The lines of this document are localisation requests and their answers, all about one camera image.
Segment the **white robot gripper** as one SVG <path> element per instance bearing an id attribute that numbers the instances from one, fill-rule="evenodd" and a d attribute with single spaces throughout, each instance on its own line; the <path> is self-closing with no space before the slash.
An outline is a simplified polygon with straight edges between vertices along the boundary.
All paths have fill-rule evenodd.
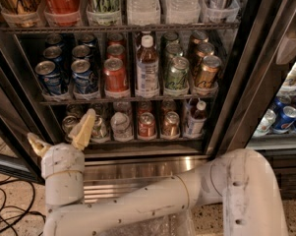
<path id="1" fill-rule="evenodd" d="M 81 152 L 89 145 L 92 128 L 95 122 L 95 111 L 89 109 L 80 122 L 71 130 L 69 137 L 71 145 L 59 144 L 51 146 L 38 135 L 28 133 L 28 141 L 33 151 L 40 157 L 41 175 L 47 179 L 53 174 L 66 171 L 85 170 L 85 155 Z"/>

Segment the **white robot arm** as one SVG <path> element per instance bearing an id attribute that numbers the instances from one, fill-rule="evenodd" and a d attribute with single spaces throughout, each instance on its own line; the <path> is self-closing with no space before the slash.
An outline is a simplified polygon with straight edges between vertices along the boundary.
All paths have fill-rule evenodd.
<path id="1" fill-rule="evenodd" d="M 267 160 L 252 149 L 230 151 L 187 172 L 93 205 L 84 203 L 84 148 L 95 111 L 70 133 L 69 144 L 52 146 L 29 133 L 41 157 L 49 209 L 43 236 L 96 236 L 118 226 L 179 213 L 194 206 L 223 204 L 224 236 L 288 236 L 282 199 Z"/>

